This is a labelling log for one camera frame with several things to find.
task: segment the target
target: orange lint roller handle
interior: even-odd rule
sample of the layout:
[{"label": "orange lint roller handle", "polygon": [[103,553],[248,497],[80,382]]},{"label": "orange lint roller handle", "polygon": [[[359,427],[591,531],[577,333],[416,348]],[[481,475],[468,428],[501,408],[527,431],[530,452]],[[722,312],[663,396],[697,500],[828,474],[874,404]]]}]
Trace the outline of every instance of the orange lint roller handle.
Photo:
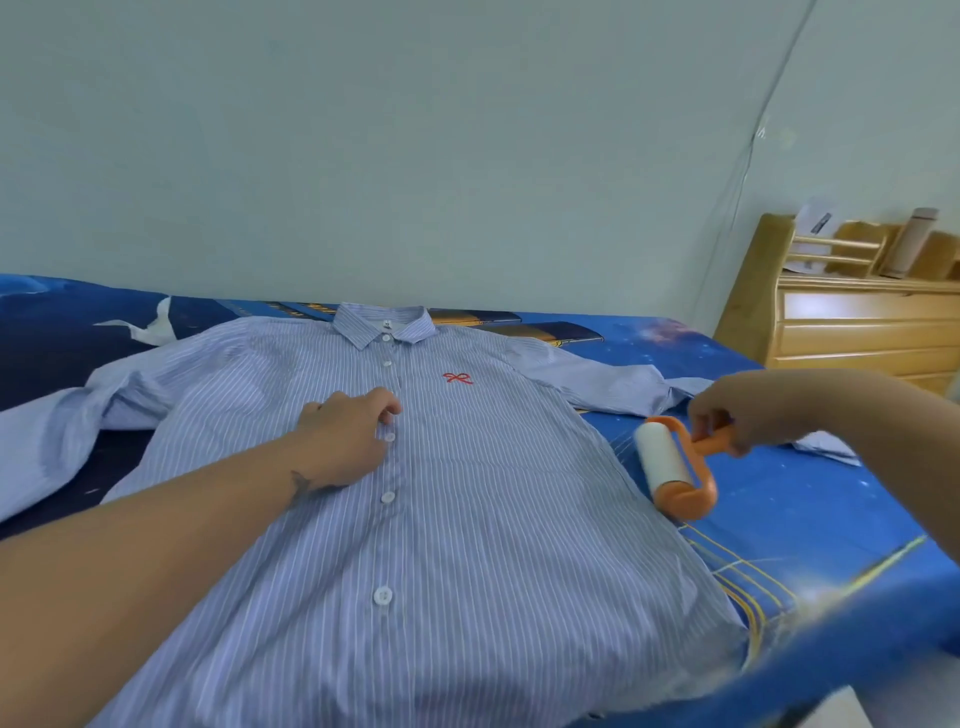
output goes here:
[{"label": "orange lint roller handle", "polygon": [[[677,436],[686,462],[696,474],[699,488],[673,435]],[[634,440],[654,505],[679,521],[696,521],[710,512],[717,502],[717,485],[704,457],[717,452],[733,454],[733,425],[721,427],[704,440],[693,442],[684,423],[677,418],[650,417],[636,429]]]}]

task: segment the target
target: shirt button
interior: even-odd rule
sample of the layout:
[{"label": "shirt button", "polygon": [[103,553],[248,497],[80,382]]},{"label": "shirt button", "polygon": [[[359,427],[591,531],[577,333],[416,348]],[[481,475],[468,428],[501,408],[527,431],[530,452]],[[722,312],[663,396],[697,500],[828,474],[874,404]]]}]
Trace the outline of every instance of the shirt button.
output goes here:
[{"label": "shirt button", "polygon": [[373,602],[385,607],[394,600],[394,590],[390,587],[379,587],[373,592]]}]

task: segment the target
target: blue striped shirt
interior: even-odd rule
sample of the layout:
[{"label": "blue striped shirt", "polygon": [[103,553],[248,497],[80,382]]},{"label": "blue striped shirt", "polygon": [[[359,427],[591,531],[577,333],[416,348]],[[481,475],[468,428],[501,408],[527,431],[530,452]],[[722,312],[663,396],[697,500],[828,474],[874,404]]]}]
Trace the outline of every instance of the blue striped shirt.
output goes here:
[{"label": "blue striped shirt", "polygon": [[726,596],[574,410],[650,415],[684,382],[423,308],[238,319],[2,413],[0,518],[101,428],[156,428],[112,500],[377,386],[403,404],[383,465],[274,522],[93,725],[555,726],[736,669]]}]

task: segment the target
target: bed sheet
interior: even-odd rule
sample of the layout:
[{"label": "bed sheet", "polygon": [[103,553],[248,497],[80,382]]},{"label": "bed sheet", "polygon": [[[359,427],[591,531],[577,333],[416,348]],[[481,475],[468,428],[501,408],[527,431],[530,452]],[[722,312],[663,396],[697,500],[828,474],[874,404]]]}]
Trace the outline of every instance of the bed sheet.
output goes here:
[{"label": "bed sheet", "polygon": [[[94,327],[122,319],[146,327],[161,294],[65,279],[0,276],[0,409],[58,389],[82,386],[98,366],[149,349],[126,328]],[[330,303],[214,301],[175,297],[170,320],[178,338],[237,316],[330,320]],[[754,362],[662,318],[431,311],[438,323],[533,335],[609,364],[654,364],[664,376],[718,378]],[[638,418],[587,412],[646,490],[632,433]],[[149,432],[103,432],[74,480],[33,508],[0,523],[0,538],[100,502],[136,463]],[[910,582],[937,584],[955,567],[863,468],[788,448],[759,448],[735,460],[710,459],[720,492],[708,518],[678,524],[736,604],[751,630],[750,660],[795,634],[798,607],[827,592]],[[666,725],[669,712],[619,716],[617,725]]]}]

